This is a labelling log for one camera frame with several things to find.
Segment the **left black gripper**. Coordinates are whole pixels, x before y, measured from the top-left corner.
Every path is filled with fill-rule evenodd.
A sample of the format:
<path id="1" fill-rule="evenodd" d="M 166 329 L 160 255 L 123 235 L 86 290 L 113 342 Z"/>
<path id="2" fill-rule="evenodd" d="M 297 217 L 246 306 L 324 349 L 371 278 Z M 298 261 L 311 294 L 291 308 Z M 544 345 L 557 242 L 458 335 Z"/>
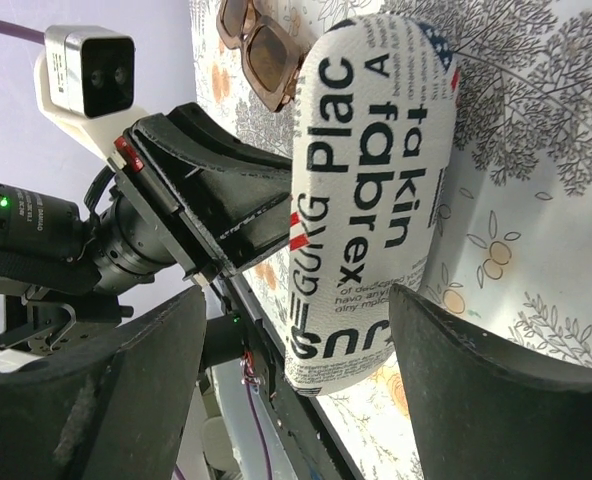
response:
<path id="1" fill-rule="evenodd" d="M 242 142 L 195 102 L 125 133 L 84 197 L 85 293 L 121 295 L 174 265 L 207 284 L 285 243 L 290 159 Z"/>

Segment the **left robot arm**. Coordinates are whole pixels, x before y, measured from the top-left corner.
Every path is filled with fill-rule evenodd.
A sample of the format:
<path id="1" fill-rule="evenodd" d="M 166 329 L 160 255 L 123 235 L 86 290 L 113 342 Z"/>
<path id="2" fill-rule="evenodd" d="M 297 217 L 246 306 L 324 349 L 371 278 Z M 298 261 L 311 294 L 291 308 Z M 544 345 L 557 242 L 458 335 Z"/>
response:
<path id="1" fill-rule="evenodd" d="M 205 286 L 289 239 L 292 162 L 240 141 L 200 106 L 137 120 L 73 202 L 0 183 L 0 350 L 48 356 L 104 334 L 119 298 L 179 266 Z"/>

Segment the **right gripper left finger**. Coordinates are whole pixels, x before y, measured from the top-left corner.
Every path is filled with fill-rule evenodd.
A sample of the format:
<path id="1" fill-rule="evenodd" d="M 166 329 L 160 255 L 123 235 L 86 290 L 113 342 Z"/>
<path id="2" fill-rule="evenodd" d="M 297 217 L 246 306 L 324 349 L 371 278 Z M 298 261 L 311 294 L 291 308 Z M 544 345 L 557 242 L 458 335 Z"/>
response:
<path id="1" fill-rule="evenodd" d="M 198 287 L 0 372 L 0 479 L 168 479 L 206 331 Z"/>

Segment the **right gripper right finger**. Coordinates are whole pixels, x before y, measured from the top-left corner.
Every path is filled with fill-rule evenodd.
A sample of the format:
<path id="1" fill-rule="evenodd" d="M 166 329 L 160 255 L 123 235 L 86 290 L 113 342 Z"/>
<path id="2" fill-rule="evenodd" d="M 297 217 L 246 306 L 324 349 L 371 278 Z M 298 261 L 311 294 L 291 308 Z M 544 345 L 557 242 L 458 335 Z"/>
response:
<path id="1" fill-rule="evenodd" d="M 389 318 L 427 479 L 592 479 L 592 369 L 396 284 Z"/>

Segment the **flag print glasses case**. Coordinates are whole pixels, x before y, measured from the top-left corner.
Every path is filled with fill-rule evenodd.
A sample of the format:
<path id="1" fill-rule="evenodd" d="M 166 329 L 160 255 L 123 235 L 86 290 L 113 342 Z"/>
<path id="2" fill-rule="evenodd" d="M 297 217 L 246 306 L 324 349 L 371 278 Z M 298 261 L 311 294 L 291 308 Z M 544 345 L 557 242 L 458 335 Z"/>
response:
<path id="1" fill-rule="evenodd" d="M 338 23 L 310 50 L 294 120 L 285 376 L 328 395 L 392 354 L 389 291 L 420 285 L 456 123 L 459 69 L 430 24 Z"/>

